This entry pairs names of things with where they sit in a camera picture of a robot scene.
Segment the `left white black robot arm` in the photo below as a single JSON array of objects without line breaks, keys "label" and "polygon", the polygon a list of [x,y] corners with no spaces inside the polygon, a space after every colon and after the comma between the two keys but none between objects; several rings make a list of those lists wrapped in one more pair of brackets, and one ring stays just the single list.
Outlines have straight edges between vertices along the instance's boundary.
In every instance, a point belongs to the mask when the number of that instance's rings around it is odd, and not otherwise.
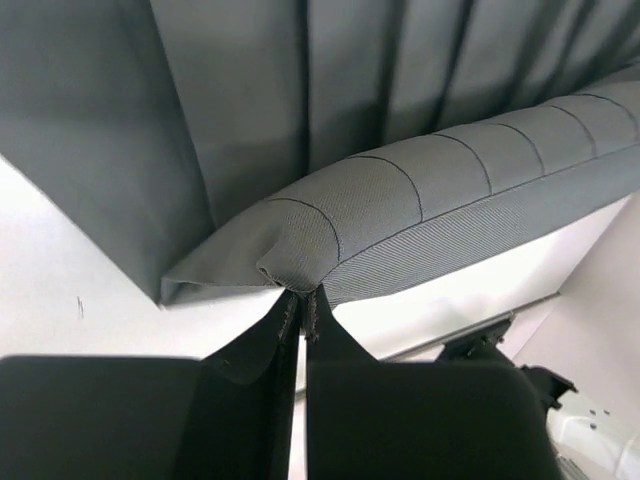
[{"label": "left white black robot arm", "polygon": [[310,479],[639,475],[639,434],[562,376],[497,347],[503,316],[437,340],[431,362],[370,355],[327,295],[284,292],[201,359],[1,362],[5,479],[284,479],[306,364]]}]

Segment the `grey pleated skirt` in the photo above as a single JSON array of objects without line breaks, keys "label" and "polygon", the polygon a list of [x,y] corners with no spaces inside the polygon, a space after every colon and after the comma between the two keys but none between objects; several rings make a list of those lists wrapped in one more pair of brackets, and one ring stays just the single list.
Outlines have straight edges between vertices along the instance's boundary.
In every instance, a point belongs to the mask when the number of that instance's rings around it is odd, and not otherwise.
[{"label": "grey pleated skirt", "polygon": [[332,304],[639,188],[635,1],[5,1],[1,152],[146,295]]}]

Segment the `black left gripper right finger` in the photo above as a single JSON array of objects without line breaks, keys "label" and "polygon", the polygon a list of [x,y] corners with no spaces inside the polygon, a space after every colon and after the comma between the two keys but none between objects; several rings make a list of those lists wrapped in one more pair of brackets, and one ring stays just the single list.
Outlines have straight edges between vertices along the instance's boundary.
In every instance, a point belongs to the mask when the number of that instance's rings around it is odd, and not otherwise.
[{"label": "black left gripper right finger", "polygon": [[310,479],[552,479],[539,399],[491,361],[384,363],[307,298],[306,468]]}]

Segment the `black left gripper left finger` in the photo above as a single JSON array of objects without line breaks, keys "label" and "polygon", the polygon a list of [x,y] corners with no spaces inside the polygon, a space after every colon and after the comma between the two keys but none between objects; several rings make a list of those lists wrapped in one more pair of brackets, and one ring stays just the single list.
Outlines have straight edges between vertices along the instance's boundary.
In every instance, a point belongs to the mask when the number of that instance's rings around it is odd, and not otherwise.
[{"label": "black left gripper left finger", "polygon": [[299,302],[201,359],[11,356],[1,362],[5,479],[284,479]]}]

